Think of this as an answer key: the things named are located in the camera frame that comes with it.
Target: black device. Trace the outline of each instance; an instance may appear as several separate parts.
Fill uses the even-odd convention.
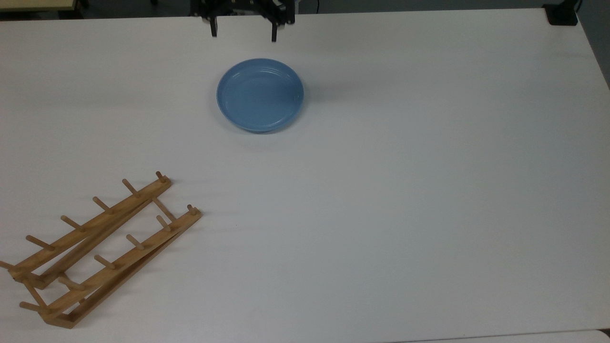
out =
[[[565,0],[559,5],[543,5],[542,7],[547,12],[548,23],[558,26],[576,26],[578,18],[574,6],[578,1]]]
[[[190,15],[210,22],[212,36],[218,34],[216,17],[235,11],[256,12],[271,22],[271,41],[278,39],[278,27],[295,23],[294,0],[191,0]]]

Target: wooden rack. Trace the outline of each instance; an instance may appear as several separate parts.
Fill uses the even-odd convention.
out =
[[[26,240],[40,246],[40,251],[15,265],[0,261],[0,267],[6,268],[15,281],[23,283],[37,303],[35,305],[22,301],[20,307],[38,312],[47,324],[63,328],[74,327],[203,215],[199,209],[188,205],[188,211],[176,218],[158,199],[159,195],[171,186],[171,180],[158,171],[157,180],[140,190],[133,188],[126,179],[123,179],[123,184],[132,195],[112,207],[108,207],[98,197],[93,197],[93,201],[104,212],[82,225],[63,215],[61,219],[74,228],[70,233],[51,244],[28,235]],[[66,271],[70,267],[150,203],[157,205],[167,216],[169,223],[158,215],[161,230],[142,242],[128,234],[126,238],[134,245],[133,249],[112,262],[95,255],[94,259],[103,269],[82,283],[68,278]],[[33,273],[70,248],[72,250],[40,275]],[[44,289],[55,280],[64,284],[68,291],[47,304],[36,289]],[[76,303],[79,303],[78,306],[69,313],[64,313]]]

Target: table surface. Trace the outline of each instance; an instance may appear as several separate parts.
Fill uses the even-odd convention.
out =
[[[68,331],[5,341],[396,342],[610,327],[610,92],[581,28],[541,9],[0,26],[0,251],[17,263],[160,170],[205,216]],[[297,121],[231,125],[215,87],[268,57]],[[146,209],[121,234],[159,229]],[[121,234],[91,254],[112,260]],[[92,258],[68,273],[84,280]],[[64,288],[43,294],[53,299]]]

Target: wooden dowel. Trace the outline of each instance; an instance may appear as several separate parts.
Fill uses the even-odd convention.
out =
[[[188,213],[190,213],[191,215],[197,214],[197,211],[195,210],[195,208],[193,206],[191,206],[191,204],[187,205],[187,209],[188,209]]]
[[[93,258],[95,259],[95,261],[98,261],[99,263],[103,264],[108,269],[112,269],[112,270],[116,269],[115,265],[112,264],[112,262],[108,261],[107,259],[103,258],[100,255],[95,255]]]
[[[59,283],[62,283],[66,286],[68,286],[69,289],[76,289],[78,291],[84,291],[85,290],[85,286],[79,284],[79,283],[75,283],[74,281],[65,278],[63,276],[60,276],[57,278],[57,281],[59,281]]]
[[[170,232],[171,228],[169,225],[167,225],[167,223],[165,222],[165,220],[163,219],[163,217],[161,217],[160,215],[157,216],[157,220],[159,221],[159,224],[161,224],[161,226],[163,227],[164,231]]]
[[[112,214],[113,210],[106,206],[106,204],[104,204],[98,197],[93,197],[93,202],[96,203],[99,207],[101,207],[104,212],[108,213],[108,214]]]
[[[76,223],[74,220],[72,220],[72,219],[70,219],[70,218],[66,217],[65,215],[61,216],[60,218],[61,218],[61,220],[63,220],[63,221],[66,223],[66,224],[68,224],[68,225],[72,226],[73,228],[75,228],[75,229],[76,229],[76,231],[79,231],[79,232],[85,232],[85,228],[83,228],[82,226],[78,225],[78,224],[77,224],[77,223]]]
[[[30,294],[32,295],[32,298],[34,298],[34,300],[36,300],[38,305],[40,305],[42,307],[46,307],[45,301],[42,299],[42,297],[40,296],[38,291],[36,291],[36,289],[32,286],[32,284],[30,283],[30,281],[28,279],[23,280],[23,286],[25,286],[27,291],[30,292]]]
[[[140,193],[138,193],[138,191],[137,191],[137,190],[135,190],[134,186],[132,186],[132,185],[129,183],[129,181],[127,181],[127,179],[123,179],[123,184],[125,185],[125,187],[127,187],[127,189],[129,189],[129,191],[130,191],[131,193],[133,193],[133,194],[134,194],[134,196],[135,196],[136,198],[140,198]]]
[[[163,203],[161,203],[161,201],[159,201],[159,199],[157,198],[152,198],[152,202],[157,205],[157,207],[161,210],[161,212],[163,212],[169,219],[170,221],[174,221],[176,220],[176,217],[174,217],[174,215],[170,212],[170,210],[168,210],[165,205]]]
[[[31,236],[31,235],[27,235],[26,236],[26,241],[32,242],[35,245],[38,245],[39,247],[41,247],[42,249],[45,249],[45,250],[48,250],[48,251],[55,250],[55,247],[53,247],[51,244],[47,244],[47,243],[43,242],[42,240],[37,239],[36,237]]]
[[[35,312],[43,313],[43,314],[51,313],[51,310],[48,309],[48,308],[44,308],[42,306],[26,303],[25,301],[20,302],[19,303],[19,307],[20,308],[24,308],[24,309],[28,309],[30,311],[35,311]]]
[[[131,242],[131,244],[133,244],[135,246],[136,249],[138,250],[144,250],[144,245],[142,245],[142,243],[138,242],[137,239],[135,239],[132,235],[128,234],[127,236],[127,240]]]
[[[157,171],[155,174],[157,175],[157,177],[159,178],[159,180],[160,180],[162,183],[165,183],[165,178],[163,177],[163,174],[161,174],[161,172],[160,172],[160,171]]]
[[[0,261],[0,267],[10,270],[11,272],[18,272],[19,267],[15,267],[10,263],[6,263],[4,261]]]

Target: blue plate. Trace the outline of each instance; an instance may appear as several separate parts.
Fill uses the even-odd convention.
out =
[[[303,83],[281,62],[247,60],[224,74],[216,100],[231,123],[244,130],[267,132],[295,119],[303,106]]]

